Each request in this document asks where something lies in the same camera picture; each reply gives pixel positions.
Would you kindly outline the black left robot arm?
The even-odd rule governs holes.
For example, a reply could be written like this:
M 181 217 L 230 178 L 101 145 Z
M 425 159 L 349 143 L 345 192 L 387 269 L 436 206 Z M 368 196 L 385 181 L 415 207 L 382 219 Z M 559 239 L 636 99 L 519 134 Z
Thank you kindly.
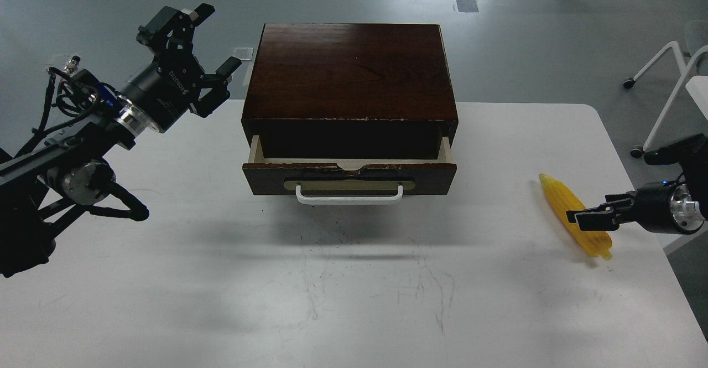
M 50 66 L 42 118 L 16 154 L 2 151 L 2 256 L 5 278 L 48 262 L 56 237 L 81 215 L 145 221 L 149 209 L 116 181 L 104 159 L 131 149 L 144 130 L 164 133 L 186 112 L 207 117 L 228 98 L 241 61 L 213 74 L 193 55 L 197 26 L 215 12 L 163 7 L 139 26 L 137 42 L 153 54 L 119 89 L 79 67 L 73 56 Z

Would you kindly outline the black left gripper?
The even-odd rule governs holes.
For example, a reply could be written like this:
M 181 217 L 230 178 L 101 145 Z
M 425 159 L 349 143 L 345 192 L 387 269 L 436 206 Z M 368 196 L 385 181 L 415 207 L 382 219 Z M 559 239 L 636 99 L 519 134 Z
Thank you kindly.
M 154 60 L 119 87 L 119 95 L 148 116 L 148 126 L 159 133 L 169 130 L 191 106 L 191 113 L 207 118 L 230 98 L 228 85 L 241 67 L 229 57 L 215 73 L 204 69 L 193 54 L 196 28 L 215 13 L 209 3 L 193 10 L 163 7 L 146 25 L 138 27 L 137 43 Z M 200 97 L 201 91 L 207 90 Z

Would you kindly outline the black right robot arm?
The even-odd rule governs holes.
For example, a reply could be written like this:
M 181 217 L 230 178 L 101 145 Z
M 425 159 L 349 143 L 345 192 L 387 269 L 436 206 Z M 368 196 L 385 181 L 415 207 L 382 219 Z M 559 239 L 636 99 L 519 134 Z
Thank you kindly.
M 581 230 L 618 230 L 637 222 L 653 234 L 692 235 L 707 218 L 707 140 L 699 133 L 643 154 L 647 165 L 678 164 L 675 180 L 644 184 L 636 190 L 605 196 L 604 204 L 582 210 L 565 209 L 569 222 Z

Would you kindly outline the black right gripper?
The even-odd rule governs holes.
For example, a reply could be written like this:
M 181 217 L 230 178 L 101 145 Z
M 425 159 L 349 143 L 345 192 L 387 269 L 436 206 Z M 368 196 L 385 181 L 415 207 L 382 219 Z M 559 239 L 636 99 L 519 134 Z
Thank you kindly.
M 600 206 L 566 211 L 570 224 L 582 231 L 613 231 L 620 224 L 637 222 L 653 234 L 683 234 L 670 209 L 670 200 L 678 183 L 647 183 L 634 191 L 631 198 L 607 201 Z

